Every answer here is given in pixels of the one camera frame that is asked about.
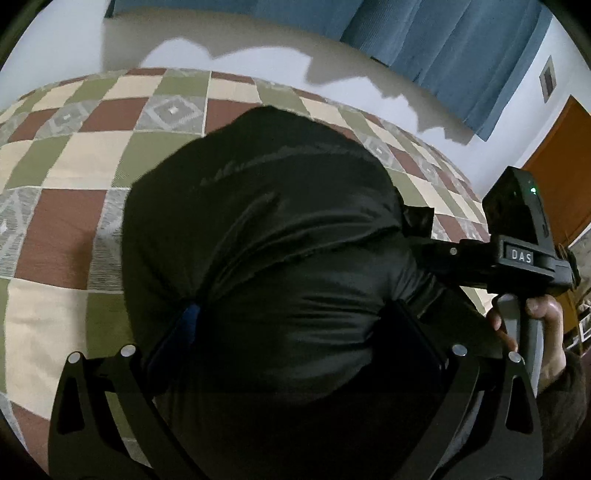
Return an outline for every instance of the device handle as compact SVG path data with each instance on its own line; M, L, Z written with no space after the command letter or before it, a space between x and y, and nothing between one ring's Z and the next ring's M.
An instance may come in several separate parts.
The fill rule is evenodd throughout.
M525 362L525 370L531 381L534 396L538 396L538 382L544 355L544 324L526 314L525 300L506 293L497 299L497 308L505 323L507 335L519 345L519 354Z

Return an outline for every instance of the wooden door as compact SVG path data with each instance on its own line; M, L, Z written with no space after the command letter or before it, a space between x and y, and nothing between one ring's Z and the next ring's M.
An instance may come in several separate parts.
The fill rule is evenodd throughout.
M568 245L591 222L591 115L574 97L523 168L538 183L554 243Z

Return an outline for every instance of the metal screw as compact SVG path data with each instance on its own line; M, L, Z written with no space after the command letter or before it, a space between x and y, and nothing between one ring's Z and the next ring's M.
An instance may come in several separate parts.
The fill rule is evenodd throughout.
M80 355L80 352L71 353L68 357L68 362L70 362L71 364L75 364L80 360L81 357L82 356Z
M125 345L121 349L121 356L132 356L135 353L135 345Z
M521 355L517 352L509 352L509 360L511 360L513 363L518 364L523 359L521 358Z
M452 346L452 352L456 356L466 356L468 349L460 343L456 343L454 346Z

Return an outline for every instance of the plaid blanket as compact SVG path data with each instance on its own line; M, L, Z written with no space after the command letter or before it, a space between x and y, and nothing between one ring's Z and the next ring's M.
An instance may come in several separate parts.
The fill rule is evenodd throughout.
M318 95L233 74L164 68L44 86L0 114L0 391L15 415L24 407L35 421L50 418L70 352L112 355L133 341L119 259L131 184L187 142L261 104L363 144L407 205L435 209L433 238L488 241L480 200L441 152ZM491 296L466 292L484 313ZM22 425L30 414L19 415L25 441L27 432L38 436L39 429Z

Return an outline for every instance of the curtain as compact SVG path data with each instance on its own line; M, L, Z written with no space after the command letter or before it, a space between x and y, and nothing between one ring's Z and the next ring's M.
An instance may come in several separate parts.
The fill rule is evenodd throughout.
M539 0L113 0L251 15L340 40L429 90L488 140L552 13Z

